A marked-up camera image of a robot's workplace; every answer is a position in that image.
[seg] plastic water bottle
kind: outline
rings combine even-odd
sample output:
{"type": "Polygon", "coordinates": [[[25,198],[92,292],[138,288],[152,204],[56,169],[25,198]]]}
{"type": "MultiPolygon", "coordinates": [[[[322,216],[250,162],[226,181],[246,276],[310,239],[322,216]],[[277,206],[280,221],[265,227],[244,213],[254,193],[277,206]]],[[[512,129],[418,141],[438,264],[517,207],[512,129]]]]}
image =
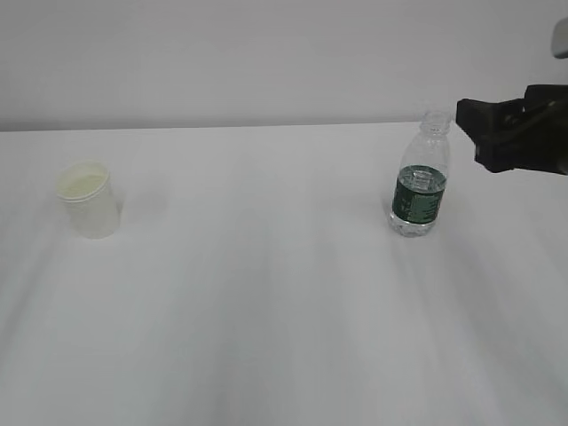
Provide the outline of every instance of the plastic water bottle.
{"type": "Polygon", "coordinates": [[[436,223],[448,176],[450,121],[450,114],[427,113],[402,157],[389,222],[405,237],[425,235],[436,223]]]}

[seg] white plastic cup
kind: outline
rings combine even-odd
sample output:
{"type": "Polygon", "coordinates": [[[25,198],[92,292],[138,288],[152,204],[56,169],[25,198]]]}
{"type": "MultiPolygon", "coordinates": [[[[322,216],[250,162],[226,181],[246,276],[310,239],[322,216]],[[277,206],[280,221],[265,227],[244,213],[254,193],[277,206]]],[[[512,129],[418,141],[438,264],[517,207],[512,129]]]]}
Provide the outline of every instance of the white plastic cup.
{"type": "Polygon", "coordinates": [[[110,174],[98,162],[80,162],[59,176],[57,195],[71,225],[93,240],[111,235],[119,225],[118,208],[110,188],[110,174]]]}

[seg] white background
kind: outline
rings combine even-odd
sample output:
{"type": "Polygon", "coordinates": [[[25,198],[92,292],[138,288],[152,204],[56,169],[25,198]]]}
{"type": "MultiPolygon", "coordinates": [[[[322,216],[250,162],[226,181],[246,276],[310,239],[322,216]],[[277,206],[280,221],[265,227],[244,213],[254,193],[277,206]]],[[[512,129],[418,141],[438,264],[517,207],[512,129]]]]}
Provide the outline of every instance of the white background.
{"type": "Polygon", "coordinates": [[[568,83],[566,0],[3,0],[0,130],[414,119],[568,83]]]}

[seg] green bottle label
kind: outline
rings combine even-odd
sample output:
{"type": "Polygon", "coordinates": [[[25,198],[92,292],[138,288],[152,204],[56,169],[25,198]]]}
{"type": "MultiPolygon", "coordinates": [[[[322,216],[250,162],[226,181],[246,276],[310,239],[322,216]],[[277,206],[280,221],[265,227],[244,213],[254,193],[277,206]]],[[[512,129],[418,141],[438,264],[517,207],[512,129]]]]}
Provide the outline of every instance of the green bottle label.
{"type": "Polygon", "coordinates": [[[445,187],[446,177],[438,170],[429,166],[407,166],[398,174],[392,211],[411,224],[429,224],[438,216],[445,187]],[[426,185],[425,191],[410,189],[409,186],[416,188],[413,179],[424,177],[428,179],[421,182],[422,186],[426,185]]]}

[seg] translucent cup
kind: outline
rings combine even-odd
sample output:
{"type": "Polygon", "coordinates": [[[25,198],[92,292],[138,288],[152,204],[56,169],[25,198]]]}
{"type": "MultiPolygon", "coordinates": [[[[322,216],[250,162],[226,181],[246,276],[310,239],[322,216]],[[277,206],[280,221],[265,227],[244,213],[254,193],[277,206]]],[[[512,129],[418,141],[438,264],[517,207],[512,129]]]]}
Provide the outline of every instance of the translucent cup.
{"type": "Polygon", "coordinates": [[[118,208],[110,188],[110,174],[98,162],[80,162],[59,176],[57,195],[71,225],[83,237],[100,239],[119,225],[118,208]]]}

